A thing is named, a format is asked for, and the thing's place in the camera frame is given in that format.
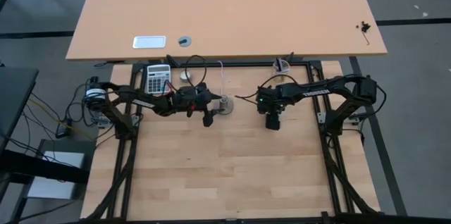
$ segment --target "small black object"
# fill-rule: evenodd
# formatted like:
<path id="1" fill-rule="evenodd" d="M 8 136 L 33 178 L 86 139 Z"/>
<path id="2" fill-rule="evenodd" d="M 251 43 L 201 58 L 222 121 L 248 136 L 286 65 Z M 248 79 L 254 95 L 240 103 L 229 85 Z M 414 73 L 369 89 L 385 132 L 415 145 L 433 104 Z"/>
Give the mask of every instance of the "small black object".
<path id="1" fill-rule="evenodd" d="M 93 76 L 93 77 L 90 78 L 89 81 L 90 81 L 91 83 L 96 83 L 96 82 L 99 81 L 99 77 L 98 77 L 98 76 Z"/>
<path id="2" fill-rule="evenodd" d="M 117 63 L 125 63 L 125 61 L 107 61 L 107 62 L 103 62 L 103 63 L 97 63 L 94 65 L 94 67 L 102 67 L 102 66 L 106 66 L 108 64 L 117 64 Z"/>
<path id="3" fill-rule="evenodd" d="M 294 56 L 295 56 L 295 52 L 292 51 L 286 58 L 282 58 L 282 59 L 287 61 L 288 63 L 291 63 L 291 61 L 293 60 Z"/>
<path id="4" fill-rule="evenodd" d="M 72 119 L 67 118 L 65 120 L 61 121 L 63 124 L 71 126 L 72 125 Z M 55 138 L 60 139 L 62 137 L 68 136 L 70 134 L 69 128 L 62 126 L 61 124 L 58 124 L 55 131 Z"/>
<path id="5" fill-rule="evenodd" d="M 169 64 L 171 67 L 174 67 L 174 68 L 180 67 L 180 65 L 177 63 L 177 61 L 175 61 L 174 58 L 169 54 L 166 55 L 166 61 L 167 61 L 167 64 Z"/>
<path id="6" fill-rule="evenodd" d="M 282 61 L 280 61 L 280 58 L 276 58 L 276 62 L 277 62 L 277 67 L 279 72 L 282 71 Z"/>
<path id="7" fill-rule="evenodd" d="M 365 23 L 364 21 L 362 21 L 362 28 L 361 28 L 361 30 L 362 30 L 363 33 L 366 33 L 366 31 L 368 31 L 370 27 L 371 27 L 370 24 Z"/>

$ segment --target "circular mount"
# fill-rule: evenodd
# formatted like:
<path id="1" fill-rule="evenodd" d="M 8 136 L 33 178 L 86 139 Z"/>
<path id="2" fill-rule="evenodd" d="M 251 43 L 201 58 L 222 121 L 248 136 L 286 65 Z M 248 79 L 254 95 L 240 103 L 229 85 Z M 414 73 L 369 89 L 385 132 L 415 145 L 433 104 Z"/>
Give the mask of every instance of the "circular mount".
<path id="1" fill-rule="evenodd" d="M 188 47 L 191 44 L 191 37 L 181 37 L 178 39 L 178 44 L 181 47 Z"/>

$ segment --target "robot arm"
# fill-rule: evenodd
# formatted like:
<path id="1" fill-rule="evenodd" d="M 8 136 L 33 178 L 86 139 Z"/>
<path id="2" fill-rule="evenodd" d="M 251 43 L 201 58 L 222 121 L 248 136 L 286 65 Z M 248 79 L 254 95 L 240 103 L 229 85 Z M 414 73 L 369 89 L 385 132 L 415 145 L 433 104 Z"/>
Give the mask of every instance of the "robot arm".
<path id="1" fill-rule="evenodd" d="M 355 83 L 350 91 L 345 84 Z M 317 97 L 325 94 L 339 94 L 346 101 L 334 111 L 326 113 L 324 123 L 326 132 L 341 135 L 343 121 L 361 106 L 372 105 L 376 102 L 377 83 L 369 76 L 358 75 L 337 76 L 329 80 L 299 85 L 285 83 L 271 87 L 260 87 L 257 91 L 257 111 L 266 114 L 266 128 L 280 129 L 279 114 L 287 105 L 295 105 L 306 97 Z"/>
<path id="2" fill-rule="evenodd" d="M 111 101 L 108 94 L 116 93 L 118 98 Z M 150 108 L 157 115 L 169 116 L 177 112 L 186 112 L 191 117 L 194 111 L 203 111 L 203 123 L 209 127 L 213 123 L 213 116 L 219 110 L 209 111 L 207 104 L 213 99 L 221 97 L 212 94 L 205 83 L 196 87 L 181 87 L 176 92 L 156 96 L 144 93 L 142 90 L 130 86 L 118 86 L 111 82 L 93 82 L 86 91 L 85 103 L 91 111 L 103 113 L 114 125 L 117 139 L 132 139 L 137 132 L 132 124 L 132 118 L 122 114 L 116 106 L 122 103 L 133 103 Z"/>

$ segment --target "light wood tabletop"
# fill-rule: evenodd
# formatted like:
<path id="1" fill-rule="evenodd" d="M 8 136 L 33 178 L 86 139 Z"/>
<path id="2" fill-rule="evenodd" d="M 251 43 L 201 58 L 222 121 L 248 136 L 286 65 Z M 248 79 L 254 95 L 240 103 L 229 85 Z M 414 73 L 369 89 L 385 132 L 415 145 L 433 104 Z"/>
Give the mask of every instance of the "light wood tabletop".
<path id="1" fill-rule="evenodd" d="M 371 26 L 365 35 L 362 21 Z M 165 36 L 166 46 L 134 49 L 136 36 Z M 191 45 L 181 47 L 182 36 Z M 387 54 L 366 0 L 86 0 L 66 58 L 261 58 L 291 52 Z"/>
<path id="2" fill-rule="evenodd" d="M 322 64 L 325 77 L 342 75 L 338 62 Z M 127 85 L 131 69 L 114 66 L 111 81 Z M 217 94 L 220 70 L 208 68 L 205 79 Z M 185 85 L 176 76 L 179 71 L 173 69 L 175 87 Z M 224 92 L 230 97 L 251 94 L 271 71 L 271 67 L 224 68 Z M 203 68 L 190 72 L 194 83 Z M 305 67 L 293 66 L 290 75 L 299 83 L 308 82 Z M 330 95 L 333 108 L 343 100 Z M 312 99 L 288 106 L 279 131 L 265 129 L 265 117 L 254 104 L 233 101 L 234 111 L 215 116 L 211 127 L 203 127 L 201 113 L 163 118 L 143 109 L 128 220 L 312 217 L 322 211 L 333 215 Z M 359 133 L 344 131 L 340 143 L 349 181 L 369 206 L 378 209 Z M 82 217 L 93 212 L 108 191 L 117 148 L 118 140 L 113 138 L 96 150 Z M 118 206 L 122 193 L 120 189 Z"/>

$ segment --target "white calculator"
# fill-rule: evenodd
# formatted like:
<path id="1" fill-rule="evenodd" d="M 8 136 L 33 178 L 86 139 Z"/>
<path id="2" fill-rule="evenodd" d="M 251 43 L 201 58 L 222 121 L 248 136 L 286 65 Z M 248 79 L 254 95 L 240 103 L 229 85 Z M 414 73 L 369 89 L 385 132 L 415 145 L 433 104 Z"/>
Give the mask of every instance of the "white calculator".
<path id="1" fill-rule="evenodd" d="M 147 93 L 163 94 L 169 92 L 171 88 L 166 85 L 166 81 L 171 82 L 171 67 L 169 65 L 147 66 Z"/>

